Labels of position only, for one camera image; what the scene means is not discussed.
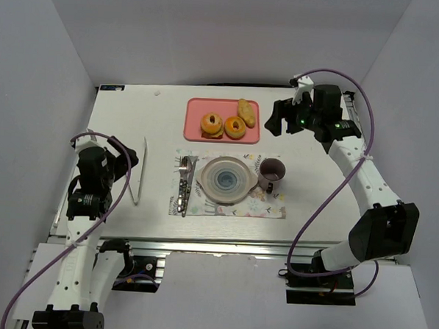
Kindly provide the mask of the brown toast bread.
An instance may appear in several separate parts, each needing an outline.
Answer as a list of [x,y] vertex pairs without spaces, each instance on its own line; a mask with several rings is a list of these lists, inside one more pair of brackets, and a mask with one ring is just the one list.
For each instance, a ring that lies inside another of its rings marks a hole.
[[224,131],[223,130],[219,130],[217,133],[207,133],[205,131],[202,132],[202,137],[206,138],[206,139],[222,139],[224,135]]

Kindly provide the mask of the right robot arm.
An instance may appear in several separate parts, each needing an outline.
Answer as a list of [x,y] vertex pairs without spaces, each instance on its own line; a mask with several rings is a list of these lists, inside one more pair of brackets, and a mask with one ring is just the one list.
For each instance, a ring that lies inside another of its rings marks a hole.
[[345,241],[318,251],[307,272],[289,266],[289,274],[331,277],[365,261],[408,253],[420,211],[415,203],[404,203],[389,188],[369,154],[371,145],[365,142],[360,128],[355,121],[343,118],[339,87],[314,85],[307,76],[292,84],[295,95],[274,102],[265,128],[277,137],[286,121],[290,134],[313,132],[315,140],[341,170],[345,178],[342,184],[350,187],[360,219]]

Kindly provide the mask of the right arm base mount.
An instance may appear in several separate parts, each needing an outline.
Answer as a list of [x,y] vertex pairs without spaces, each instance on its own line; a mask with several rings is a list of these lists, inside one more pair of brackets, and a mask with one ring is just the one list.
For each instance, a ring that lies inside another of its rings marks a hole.
[[286,303],[292,305],[356,305],[350,271],[326,277],[301,277],[285,267],[278,271],[285,279]]

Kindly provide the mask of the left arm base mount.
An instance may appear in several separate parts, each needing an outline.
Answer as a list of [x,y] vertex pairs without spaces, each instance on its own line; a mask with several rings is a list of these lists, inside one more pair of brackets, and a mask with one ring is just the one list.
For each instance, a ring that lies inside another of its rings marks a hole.
[[104,241],[99,247],[99,256],[107,252],[117,252],[123,258],[123,269],[116,277],[112,290],[155,293],[159,284],[155,283],[157,258],[135,255],[129,241],[119,238]]

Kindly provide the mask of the sugared donut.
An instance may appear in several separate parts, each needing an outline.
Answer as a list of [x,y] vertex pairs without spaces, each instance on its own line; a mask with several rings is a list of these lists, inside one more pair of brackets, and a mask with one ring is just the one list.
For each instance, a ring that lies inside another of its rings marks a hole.
[[217,113],[208,113],[202,116],[200,127],[205,133],[214,135],[221,130],[222,123],[222,118]]

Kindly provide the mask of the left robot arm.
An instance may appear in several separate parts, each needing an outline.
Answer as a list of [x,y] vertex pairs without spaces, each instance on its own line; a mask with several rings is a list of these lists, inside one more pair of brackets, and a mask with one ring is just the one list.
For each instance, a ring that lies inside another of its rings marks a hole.
[[64,255],[46,307],[34,312],[33,329],[104,329],[102,309],[117,276],[131,261],[125,241],[99,240],[107,217],[120,202],[113,184],[128,180],[139,160],[117,138],[100,144],[94,132],[72,138],[78,175],[68,187]]

